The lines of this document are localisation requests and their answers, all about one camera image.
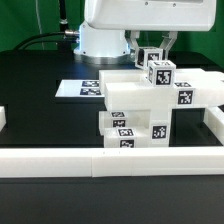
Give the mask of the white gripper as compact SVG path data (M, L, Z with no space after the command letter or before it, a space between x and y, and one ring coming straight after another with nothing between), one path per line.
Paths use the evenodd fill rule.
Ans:
M217 0L86 0L85 21L96 29L136 30L128 37L130 58L136 61L139 31L166 31L160 48L167 57L177 31L209 31Z

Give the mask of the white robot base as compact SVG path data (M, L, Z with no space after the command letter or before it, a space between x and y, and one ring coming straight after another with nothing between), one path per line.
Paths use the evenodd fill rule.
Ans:
M79 27L76 61L90 64L123 64L130 61L130 48L124 30L100 30L84 21Z

